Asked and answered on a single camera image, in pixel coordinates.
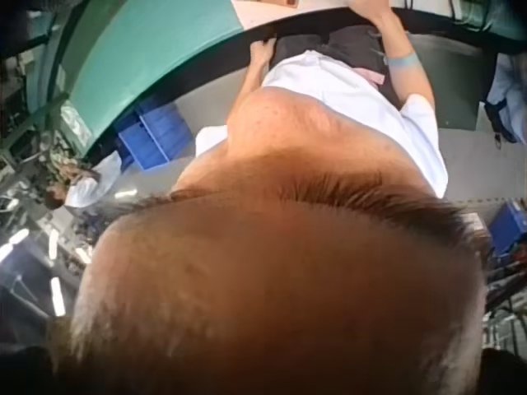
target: person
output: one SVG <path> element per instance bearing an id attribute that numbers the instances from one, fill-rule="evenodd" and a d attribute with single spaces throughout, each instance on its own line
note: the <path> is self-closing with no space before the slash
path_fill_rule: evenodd
<path id="1" fill-rule="evenodd" d="M 264 78 L 295 38 L 252 44 L 226 128 L 96 245 L 65 393 L 473 393 L 483 270 L 441 199 L 431 86 L 388 0 L 350 7 L 400 111 L 365 65 L 309 49 Z"/>
<path id="2" fill-rule="evenodd" d="M 44 205 L 49 210 L 62 206 L 87 208 L 100 201 L 121 175 L 121 158 L 117 151 L 106 156 L 93 170 L 76 165 L 62 165 L 58 170 L 65 181 L 58 181 L 46 188 Z"/>

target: fluorescent light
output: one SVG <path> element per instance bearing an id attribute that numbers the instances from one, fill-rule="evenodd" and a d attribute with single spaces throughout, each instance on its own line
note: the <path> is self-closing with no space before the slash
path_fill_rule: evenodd
<path id="1" fill-rule="evenodd" d="M 18 203 L 20 203 L 20 200 L 18 199 L 11 199 L 11 201 L 7 204 L 6 210 L 11 211 L 16 206 L 18 206 Z"/>
<path id="2" fill-rule="evenodd" d="M 51 284 L 51 300 L 53 301 L 53 308 L 57 317 L 66 315 L 66 308 L 64 307 L 63 290 L 60 288 L 60 280 L 58 277 L 53 277 L 49 282 Z"/>
<path id="3" fill-rule="evenodd" d="M 131 189 L 129 191 L 121 191 L 121 192 L 117 192 L 115 194 L 115 198 L 116 199 L 122 199 L 122 198 L 130 198 L 132 196 L 135 196 L 138 194 L 138 191 L 137 189 Z"/>
<path id="4" fill-rule="evenodd" d="M 9 239 L 9 243 L 11 243 L 13 245 L 14 244 L 18 244 L 23 239 L 25 239 L 29 235 L 29 233 L 30 233 L 30 231 L 27 228 L 19 230 L 13 236 L 11 236 L 11 238 Z"/>
<path id="5" fill-rule="evenodd" d="M 7 243 L 0 247 L 0 262 L 3 261 L 7 255 L 9 255 L 13 250 L 13 244 Z"/>
<path id="6" fill-rule="evenodd" d="M 84 262 L 85 265 L 89 265 L 91 263 L 91 258 L 84 249 L 78 248 L 75 249 L 75 252 L 79 256 L 79 258 Z"/>
<path id="7" fill-rule="evenodd" d="M 58 245 L 58 230 L 52 229 L 49 233 L 48 255 L 49 259 L 54 261 L 57 259 L 57 245 Z"/>

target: blue crate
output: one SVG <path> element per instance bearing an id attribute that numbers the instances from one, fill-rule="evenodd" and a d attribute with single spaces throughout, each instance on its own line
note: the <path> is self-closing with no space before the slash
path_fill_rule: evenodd
<path id="1" fill-rule="evenodd" d="M 488 230 L 496 254 L 502 255 L 527 235 L 527 215 L 518 202 L 508 202 L 496 214 Z"/>
<path id="2" fill-rule="evenodd" d="M 142 170 L 166 165 L 192 141 L 175 105 L 161 104 L 155 96 L 125 114 L 114 127 Z"/>

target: wristband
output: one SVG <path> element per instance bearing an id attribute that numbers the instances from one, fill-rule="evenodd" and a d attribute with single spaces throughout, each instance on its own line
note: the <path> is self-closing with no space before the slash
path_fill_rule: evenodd
<path id="1" fill-rule="evenodd" d="M 419 57 L 415 52 L 409 54 L 408 56 L 404 56 L 402 58 L 387 58 L 388 59 L 388 66 L 394 67 L 394 68 L 404 68 L 404 67 L 412 67 L 416 66 L 421 63 L 419 60 Z"/>

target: dark pants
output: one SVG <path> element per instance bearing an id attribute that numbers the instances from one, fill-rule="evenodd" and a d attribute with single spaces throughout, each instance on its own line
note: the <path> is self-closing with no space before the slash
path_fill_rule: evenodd
<path id="1" fill-rule="evenodd" d="M 379 32 L 372 26 L 349 26 L 329 35 L 325 43 L 318 35 L 289 35 L 277 42 L 271 68 L 282 60 L 314 50 L 350 67 L 360 67 L 378 72 L 386 77 L 379 92 L 397 109 L 401 104 L 392 87 L 388 66 L 385 65 L 384 49 Z"/>

